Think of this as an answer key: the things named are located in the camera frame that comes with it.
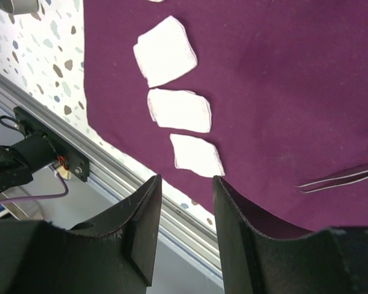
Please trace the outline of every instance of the cable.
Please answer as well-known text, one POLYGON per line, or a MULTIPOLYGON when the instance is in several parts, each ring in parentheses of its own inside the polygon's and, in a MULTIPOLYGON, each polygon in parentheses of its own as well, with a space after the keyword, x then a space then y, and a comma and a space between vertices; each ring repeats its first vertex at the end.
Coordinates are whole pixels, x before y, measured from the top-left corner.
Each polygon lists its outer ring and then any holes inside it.
POLYGON ((64 192, 60 194, 50 194, 50 195, 38 195, 38 196, 24 196, 24 197, 15 197, 5 200, 0 200, 1 204, 11 203, 11 202, 18 202, 18 201, 30 201, 30 200, 43 200, 43 199, 53 199, 53 198, 60 198, 68 195, 69 189, 64 181, 64 179, 60 176, 58 171, 55 169, 53 165, 50 165, 49 168, 53 173, 55 173, 55 176, 60 180, 61 185, 64 187, 64 192))
POLYGON ((26 138, 25 134, 20 129, 21 124, 20 124, 20 121, 19 120, 15 119, 15 118, 13 118, 11 116, 2 115, 2 116, 0 116, 0 124, 2 126, 4 126, 4 127, 8 128, 8 129, 15 130, 18 133, 21 133, 22 136, 24 136, 26 138), (10 124, 7 124, 6 122, 4 122, 4 120, 12 121, 13 123, 15 123, 19 127, 19 129, 16 128, 16 127, 14 127, 14 126, 11 126, 10 124))

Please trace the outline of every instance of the metal frame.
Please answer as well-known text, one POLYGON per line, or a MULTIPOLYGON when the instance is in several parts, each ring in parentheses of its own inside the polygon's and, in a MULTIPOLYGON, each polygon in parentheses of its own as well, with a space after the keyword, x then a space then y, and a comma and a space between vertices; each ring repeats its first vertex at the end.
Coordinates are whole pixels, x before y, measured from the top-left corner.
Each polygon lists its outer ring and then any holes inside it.
MULTIPOLYGON (((16 106, 22 106, 89 158, 88 184, 96 190, 104 190, 104 195, 110 202, 116 203, 142 185, 143 181, 131 170, 0 75, 0 109, 13 116, 13 108, 16 106)), ((163 197, 159 232, 159 237, 169 247, 216 284, 223 286, 215 232, 167 197, 163 197)))

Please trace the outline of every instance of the white object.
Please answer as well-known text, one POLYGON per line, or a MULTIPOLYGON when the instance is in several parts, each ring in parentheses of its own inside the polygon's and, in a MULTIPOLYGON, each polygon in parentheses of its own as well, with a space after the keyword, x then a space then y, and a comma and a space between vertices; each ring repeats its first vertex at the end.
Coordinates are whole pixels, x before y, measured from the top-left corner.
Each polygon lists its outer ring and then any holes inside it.
POLYGON ((212 124, 210 103, 191 91, 149 90, 147 105, 159 127, 209 133, 212 124))
POLYGON ((225 172, 217 148, 192 136, 171 134, 175 168, 191 170, 199 176, 212 178, 224 176, 225 172))
POLYGON ((150 88, 175 80, 197 66, 185 28, 172 16, 139 36, 134 54, 150 88))

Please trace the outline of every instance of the metal tongs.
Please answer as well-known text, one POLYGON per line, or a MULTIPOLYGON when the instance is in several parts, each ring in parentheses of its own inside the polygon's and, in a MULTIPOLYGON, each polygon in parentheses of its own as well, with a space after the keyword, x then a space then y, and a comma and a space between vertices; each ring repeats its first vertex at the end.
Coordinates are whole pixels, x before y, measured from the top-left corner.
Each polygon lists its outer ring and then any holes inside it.
POLYGON ((333 175, 296 186, 302 193, 313 193, 335 187, 351 185, 368 179, 368 164, 349 168, 333 175))

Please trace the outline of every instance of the folded white cloth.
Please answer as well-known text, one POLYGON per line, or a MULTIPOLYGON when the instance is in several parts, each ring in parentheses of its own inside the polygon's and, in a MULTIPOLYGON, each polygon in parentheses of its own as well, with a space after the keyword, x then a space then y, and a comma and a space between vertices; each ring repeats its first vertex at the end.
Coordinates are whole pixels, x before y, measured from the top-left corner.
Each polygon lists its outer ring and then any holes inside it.
POLYGON ((175 80, 197 66, 185 28, 172 16, 139 36, 134 54, 150 88, 175 80))
POLYGON ((191 170, 206 178, 225 175, 217 148, 213 144, 201 138, 178 134, 171 134, 171 142, 176 168, 191 170))
POLYGON ((150 116, 159 127, 209 133, 212 114, 209 102, 191 91, 151 89, 147 96, 150 116))

